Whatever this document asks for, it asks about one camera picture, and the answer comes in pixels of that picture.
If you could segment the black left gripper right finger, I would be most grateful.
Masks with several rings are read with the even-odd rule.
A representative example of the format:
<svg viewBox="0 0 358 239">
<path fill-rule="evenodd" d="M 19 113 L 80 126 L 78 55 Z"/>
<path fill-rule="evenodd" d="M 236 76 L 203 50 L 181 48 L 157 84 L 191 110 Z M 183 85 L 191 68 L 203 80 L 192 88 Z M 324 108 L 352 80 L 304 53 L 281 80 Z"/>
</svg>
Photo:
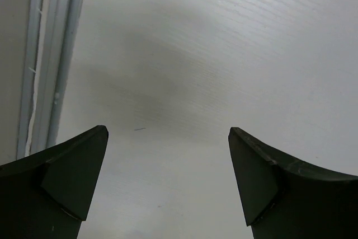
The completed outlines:
<svg viewBox="0 0 358 239">
<path fill-rule="evenodd" d="M 230 155 L 254 238 L 356 238 L 357 177 L 302 161 L 232 127 Z"/>
</svg>

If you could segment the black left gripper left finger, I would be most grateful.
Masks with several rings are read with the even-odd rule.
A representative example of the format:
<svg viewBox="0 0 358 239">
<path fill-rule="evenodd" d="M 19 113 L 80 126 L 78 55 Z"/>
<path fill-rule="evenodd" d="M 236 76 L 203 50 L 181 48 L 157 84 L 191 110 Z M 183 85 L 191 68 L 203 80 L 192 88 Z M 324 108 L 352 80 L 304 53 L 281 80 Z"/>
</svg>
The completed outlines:
<svg viewBox="0 0 358 239">
<path fill-rule="evenodd" d="M 98 125 L 1 166 L 1 238 L 77 238 L 87 219 L 109 132 Z"/>
</svg>

